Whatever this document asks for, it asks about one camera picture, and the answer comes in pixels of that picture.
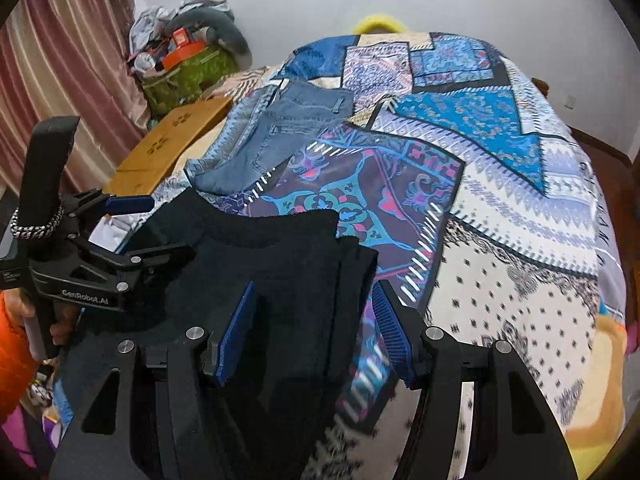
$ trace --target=wall outlet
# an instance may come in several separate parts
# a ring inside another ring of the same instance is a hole
[[[566,101],[564,102],[564,106],[569,108],[569,110],[573,110],[575,108],[575,97],[572,95],[568,95],[566,97]]]

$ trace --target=person's hand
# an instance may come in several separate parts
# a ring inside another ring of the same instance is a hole
[[[4,306],[7,316],[16,326],[24,327],[24,317],[33,317],[36,314],[31,301],[20,293],[19,288],[11,288],[4,292]],[[76,326],[76,319],[80,309],[73,305],[65,305],[62,308],[62,316],[58,322],[51,325],[51,338],[54,345],[63,345]]]

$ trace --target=metal screw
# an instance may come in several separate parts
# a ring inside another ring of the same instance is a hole
[[[204,336],[204,329],[199,326],[192,326],[187,330],[187,337],[191,340],[195,341],[196,339],[200,339],[202,336]]]
[[[135,343],[131,339],[125,339],[118,345],[118,352],[121,354],[128,354],[133,350]]]
[[[437,341],[438,339],[442,339],[444,337],[444,332],[437,326],[430,326],[426,330],[425,334],[429,339],[433,339],[434,341]]]
[[[508,354],[511,352],[511,345],[506,341],[497,341],[495,344],[495,349],[501,354]]]

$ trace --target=green bag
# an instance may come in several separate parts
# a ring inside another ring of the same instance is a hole
[[[168,73],[141,79],[142,91],[153,116],[162,116],[178,106],[196,102],[203,90],[222,76],[238,71],[236,62],[225,50],[209,45],[199,54],[179,63]]]

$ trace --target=black clamp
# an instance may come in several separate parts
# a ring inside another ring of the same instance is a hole
[[[149,348],[127,339],[103,355],[104,377],[74,415],[50,480],[252,477],[222,387],[253,322],[253,282],[229,297],[207,328]]]
[[[186,244],[114,254],[88,240],[105,214],[148,212],[154,200],[115,197],[99,189],[60,198],[78,122],[77,117],[57,117],[34,127],[18,209],[0,241],[0,290],[20,287],[36,310],[34,318],[25,319],[36,360],[58,355],[49,333],[56,322],[53,301],[122,311],[146,272],[193,257]]]
[[[388,281],[374,284],[373,309],[389,359],[421,389],[414,424],[394,478],[445,480],[453,457],[462,383],[473,382],[474,412],[464,480],[577,480],[562,432],[513,347],[459,343],[402,306]]]

